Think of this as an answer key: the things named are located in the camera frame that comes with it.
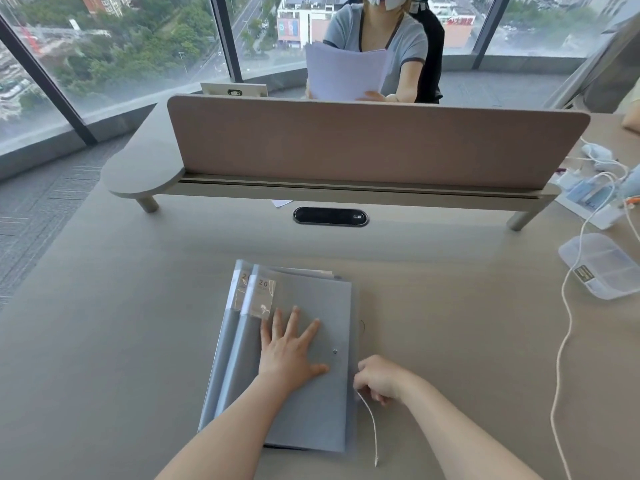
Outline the person's right hand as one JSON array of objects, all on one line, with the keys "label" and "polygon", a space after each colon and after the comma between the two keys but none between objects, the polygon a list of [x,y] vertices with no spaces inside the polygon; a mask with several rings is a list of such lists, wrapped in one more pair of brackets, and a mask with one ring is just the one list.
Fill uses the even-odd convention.
[{"label": "person's right hand", "polygon": [[386,406],[391,401],[402,401],[414,382],[411,371],[380,355],[372,355],[359,361],[353,387],[369,391],[375,402]]}]

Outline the person's left hand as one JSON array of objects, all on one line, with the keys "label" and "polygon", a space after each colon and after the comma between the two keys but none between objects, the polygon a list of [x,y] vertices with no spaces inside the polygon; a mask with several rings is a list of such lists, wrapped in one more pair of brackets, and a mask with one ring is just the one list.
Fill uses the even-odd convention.
[{"label": "person's left hand", "polygon": [[268,349],[260,353],[258,377],[280,393],[290,395],[314,379],[307,379],[306,375],[308,364],[313,364],[308,360],[308,348],[319,330],[320,320],[313,320],[301,335],[298,334],[298,339],[289,344],[285,343],[287,323],[284,324],[281,309],[276,309],[269,324],[272,340]]}]

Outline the grey folder with snap button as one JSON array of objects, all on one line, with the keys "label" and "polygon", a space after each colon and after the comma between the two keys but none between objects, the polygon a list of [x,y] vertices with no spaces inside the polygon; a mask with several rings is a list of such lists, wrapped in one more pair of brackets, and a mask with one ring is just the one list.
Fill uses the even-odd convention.
[{"label": "grey folder with snap button", "polygon": [[265,446],[336,453],[348,450],[355,436],[352,384],[360,333],[357,304],[354,285],[330,271],[253,265],[241,311],[244,328],[238,328],[236,336],[241,339],[246,365],[242,371],[249,373],[249,365],[255,368],[251,382],[258,373],[260,322],[270,321],[277,308],[286,319],[293,306],[300,307],[301,331],[313,319],[320,319],[308,359],[330,368],[289,396],[268,432]]}]

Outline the person's left forearm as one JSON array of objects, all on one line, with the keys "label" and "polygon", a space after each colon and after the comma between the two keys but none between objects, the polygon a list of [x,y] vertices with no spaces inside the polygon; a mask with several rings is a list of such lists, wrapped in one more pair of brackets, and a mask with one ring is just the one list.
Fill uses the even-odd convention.
[{"label": "person's left forearm", "polygon": [[259,376],[155,480],[253,480],[269,429],[295,387],[284,377]]}]

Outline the another person's forearm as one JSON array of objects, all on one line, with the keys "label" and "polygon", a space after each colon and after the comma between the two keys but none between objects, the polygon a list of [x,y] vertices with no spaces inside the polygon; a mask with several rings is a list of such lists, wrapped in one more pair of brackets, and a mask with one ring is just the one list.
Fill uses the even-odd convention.
[{"label": "another person's forearm", "polygon": [[621,127],[625,130],[640,135],[640,86],[636,86],[633,91],[625,97],[625,113]]}]

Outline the person's right forearm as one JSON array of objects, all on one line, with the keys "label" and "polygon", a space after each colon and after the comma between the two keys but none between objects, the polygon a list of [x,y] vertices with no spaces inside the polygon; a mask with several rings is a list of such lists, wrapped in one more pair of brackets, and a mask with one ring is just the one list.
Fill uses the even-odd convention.
[{"label": "person's right forearm", "polygon": [[407,371],[396,381],[446,480],[542,480],[427,381]]}]

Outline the beige desk divider panel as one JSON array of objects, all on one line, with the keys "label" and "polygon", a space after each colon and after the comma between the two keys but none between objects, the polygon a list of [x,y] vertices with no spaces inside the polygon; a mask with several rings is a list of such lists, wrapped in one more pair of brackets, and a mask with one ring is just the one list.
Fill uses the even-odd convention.
[{"label": "beige desk divider panel", "polygon": [[175,95],[188,173],[540,190],[588,128],[578,111]]}]

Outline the grey desk shelf riser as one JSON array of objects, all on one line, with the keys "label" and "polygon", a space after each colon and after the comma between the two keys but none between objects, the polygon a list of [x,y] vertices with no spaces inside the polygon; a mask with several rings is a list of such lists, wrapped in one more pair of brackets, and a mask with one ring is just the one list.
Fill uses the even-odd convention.
[{"label": "grey desk shelf riser", "polygon": [[323,182],[263,177],[217,177],[187,174],[175,138],[167,101],[156,104],[124,149],[105,163],[101,182],[113,195],[135,200],[147,213],[159,205],[155,196],[211,196],[356,205],[432,207],[470,210],[513,210],[507,227],[518,232],[560,195],[555,184],[541,190],[494,187]]}]

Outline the white paper sheets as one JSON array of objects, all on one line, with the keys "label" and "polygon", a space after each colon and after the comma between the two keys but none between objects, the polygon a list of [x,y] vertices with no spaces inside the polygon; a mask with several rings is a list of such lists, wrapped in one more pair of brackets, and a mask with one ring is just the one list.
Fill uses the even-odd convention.
[{"label": "white paper sheets", "polygon": [[388,50],[354,52],[314,42],[305,46],[308,89],[314,99],[352,102],[380,93],[393,56]]}]

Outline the clear plastic compartment box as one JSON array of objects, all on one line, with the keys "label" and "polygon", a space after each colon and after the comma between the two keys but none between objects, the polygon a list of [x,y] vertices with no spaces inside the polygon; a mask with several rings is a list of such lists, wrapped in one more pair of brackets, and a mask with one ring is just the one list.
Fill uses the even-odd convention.
[{"label": "clear plastic compartment box", "polygon": [[559,247],[558,255],[596,298],[612,300],[640,292],[640,265],[604,234],[576,236]]}]

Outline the white charger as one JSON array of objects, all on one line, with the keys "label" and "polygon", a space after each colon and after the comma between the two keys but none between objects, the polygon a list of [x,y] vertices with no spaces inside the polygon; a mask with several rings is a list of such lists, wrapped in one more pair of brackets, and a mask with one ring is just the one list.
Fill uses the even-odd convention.
[{"label": "white charger", "polygon": [[593,162],[593,167],[598,172],[615,171],[618,161],[608,148],[594,143],[585,143],[581,147],[582,153]]}]

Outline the light blue pouch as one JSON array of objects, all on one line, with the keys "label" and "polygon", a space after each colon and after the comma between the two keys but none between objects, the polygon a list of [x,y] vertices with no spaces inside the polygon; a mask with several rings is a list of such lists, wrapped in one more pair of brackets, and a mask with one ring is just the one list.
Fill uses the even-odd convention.
[{"label": "light blue pouch", "polygon": [[640,164],[636,165],[618,186],[618,200],[623,205],[640,200]]}]

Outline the grey monitor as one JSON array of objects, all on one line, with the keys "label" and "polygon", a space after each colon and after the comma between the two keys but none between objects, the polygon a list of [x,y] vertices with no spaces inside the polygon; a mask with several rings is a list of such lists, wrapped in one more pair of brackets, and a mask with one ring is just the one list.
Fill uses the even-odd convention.
[{"label": "grey monitor", "polygon": [[601,43],[543,103],[544,109],[612,114],[640,78],[640,8],[617,15]]}]

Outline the white frame stand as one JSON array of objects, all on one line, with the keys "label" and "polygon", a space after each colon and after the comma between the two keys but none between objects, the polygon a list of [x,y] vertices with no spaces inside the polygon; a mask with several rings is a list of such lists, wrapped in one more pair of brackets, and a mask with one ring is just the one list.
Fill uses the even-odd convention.
[{"label": "white frame stand", "polygon": [[268,97],[265,84],[202,82],[201,89],[203,94],[208,96]]}]

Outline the dark window frame post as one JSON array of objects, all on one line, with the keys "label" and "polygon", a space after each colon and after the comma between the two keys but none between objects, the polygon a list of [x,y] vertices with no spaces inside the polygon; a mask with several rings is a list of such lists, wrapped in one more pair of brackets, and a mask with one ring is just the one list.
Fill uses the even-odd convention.
[{"label": "dark window frame post", "polygon": [[69,99],[48,75],[39,61],[20,40],[4,16],[0,14],[0,41],[8,49],[17,62],[29,74],[34,83],[44,92],[60,114],[67,120],[84,144],[94,146],[98,140],[91,133],[84,120],[73,108]]},{"label": "dark window frame post", "polygon": [[499,26],[499,23],[511,0],[493,0],[483,26],[479,31],[471,54],[474,56],[471,70],[478,70],[482,64],[484,55],[492,41],[492,38]]},{"label": "dark window frame post", "polygon": [[220,45],[232,82],[244,83],[226,0],[210,0]]}]

